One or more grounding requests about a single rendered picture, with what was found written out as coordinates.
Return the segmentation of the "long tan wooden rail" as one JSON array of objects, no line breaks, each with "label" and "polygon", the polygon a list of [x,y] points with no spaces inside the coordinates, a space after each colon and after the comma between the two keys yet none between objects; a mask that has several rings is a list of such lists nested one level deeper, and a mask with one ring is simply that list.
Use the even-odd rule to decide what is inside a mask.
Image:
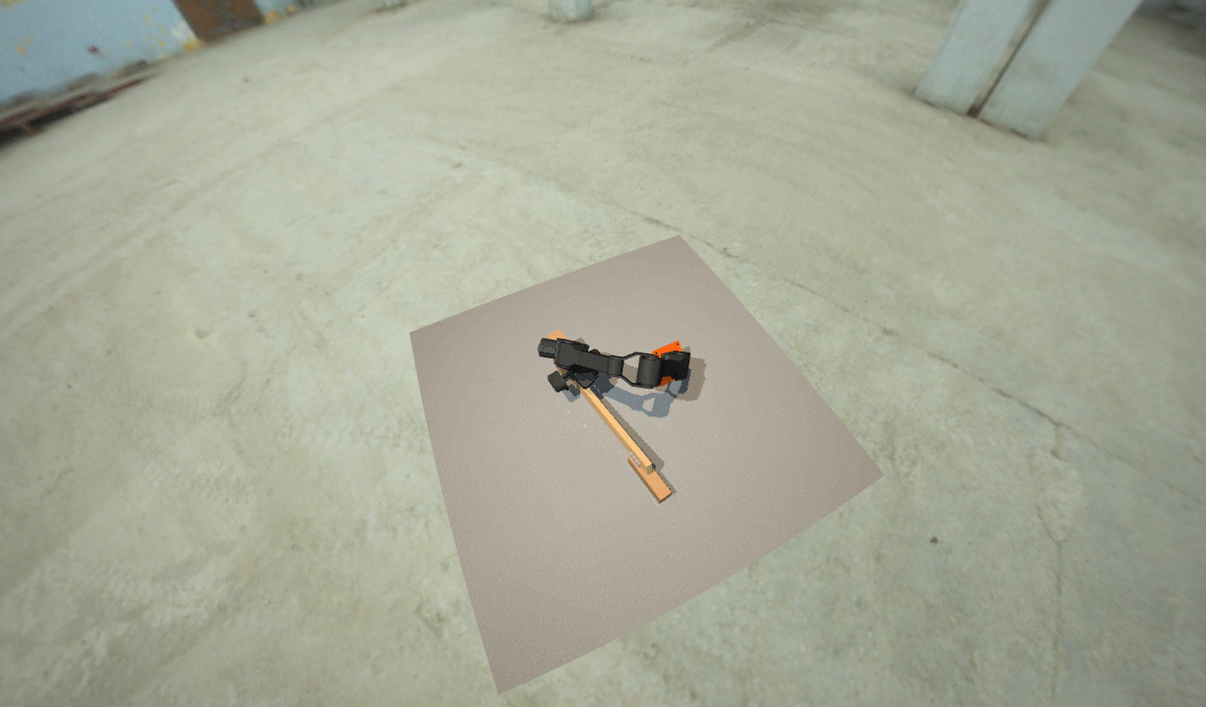
[{"label": "long tan wooden rail", "polygon": [[598,413],[598,415],[605,422],[605,425],[609,426],[609,430],[615,431],[615,436],[617,437],[617,439],[620,439],[624,446],[626,449],[630,449],[630,452],[632,452],[636,456],[636,460],[639,462],[642,471],[646,471],[646,474],[651,473],[652,462],[646,458],[646,454],[643,454],[640,451],[640,448],[637,446],[636,442],[631,439],[630,433],[627,433],[627,431],[622,428],[620,422],[617,422],[616,419],[611,416],[611,413],[607,411],[605,407],[602,407],[601,401],[598,401],[597,397],[595,397],[593,391],[591,391],[590,388],[581,388],[581,386],[576,384],[576,381],[573,382],[575,382],[576,388],[580,390],[582,396],[589,401],[590,405],[595,408],[595,411]]}]

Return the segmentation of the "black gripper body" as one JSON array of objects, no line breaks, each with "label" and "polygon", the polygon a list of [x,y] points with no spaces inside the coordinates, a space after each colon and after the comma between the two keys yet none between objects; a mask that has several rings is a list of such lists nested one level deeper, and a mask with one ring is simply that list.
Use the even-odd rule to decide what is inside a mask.
[{"label": "black gripper body", "polygon": [[[591,350],[591,352],[592,354],[601,354],[596,349]],[[563,391],[564,388],[567,388],[567,386],[568,386],[567,381],[570,379],[570,372],[575,372],[578,368],[582,368],[582,366],[581,367],[568,368],[568,372],[566,372],[566,374],[563,374],[563,375],[560,375],[560,372],[554,372],[554,374],[548,375],[546,379],[548,379],[548,381],[550,384],[552,384],[552,388],[555,391],[557,391],[557,393],[560,393],[560,391]]]}]

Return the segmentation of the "brown wooden post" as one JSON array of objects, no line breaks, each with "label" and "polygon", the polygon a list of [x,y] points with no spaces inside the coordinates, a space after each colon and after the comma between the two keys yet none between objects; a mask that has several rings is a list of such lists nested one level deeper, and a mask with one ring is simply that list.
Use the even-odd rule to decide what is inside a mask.
[{"label": "brown wooden post", "polygon": [[[554,334],[546,335],[546,339],[552,339],[552,340],[566,339],[566,335],[562,334],[562,331],[555,331]],[[566,374],[566,372],[568,372],[567,368],[560,368],[560,367],[557,368],[560,370],[560,374],[562,375]],[[646,474],[646,471],[642,471],[639,462],[636,460],[636,456],[632,452],[630,452],[630,464],[631,469],[636,471],[642,483],[644,483],[644,486],[646,486],[646,489],[651,491],[654,499],[661,503],[663,502],[663,499],[669,498],[672,493],[671,489],[667,487],[666,484],[663,484],[663,480],[657,473],[657,471],[652,469],[651,473]]]}]

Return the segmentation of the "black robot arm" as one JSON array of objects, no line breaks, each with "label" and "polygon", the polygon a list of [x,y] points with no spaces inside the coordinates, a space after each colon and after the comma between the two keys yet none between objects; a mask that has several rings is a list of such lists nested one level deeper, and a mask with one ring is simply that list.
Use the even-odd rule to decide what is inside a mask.
[{"label": "black robot arm", "polygon": [[[663,355],[663,356],[662,356]],[[592,354],[589,345],[581,341],[566,339],[541,339],[537,345],[537,356],[554,358],[554,366],[560,368],[578,368],[570,372],[570,379],[576,381],[581,388],[589,388],[599,372],[607,376],[617,376],[630,382],[632,388],[658,388],[663,376],[672,376],[675,381],[687,376],[687,366],[691,354],[685,351],[669,351],[668,354],[630,354],[630,356],[605,356],[605,354]],[[624,376],[624,360],[639,356],[637,369],[637,382],[631,382]]]}]

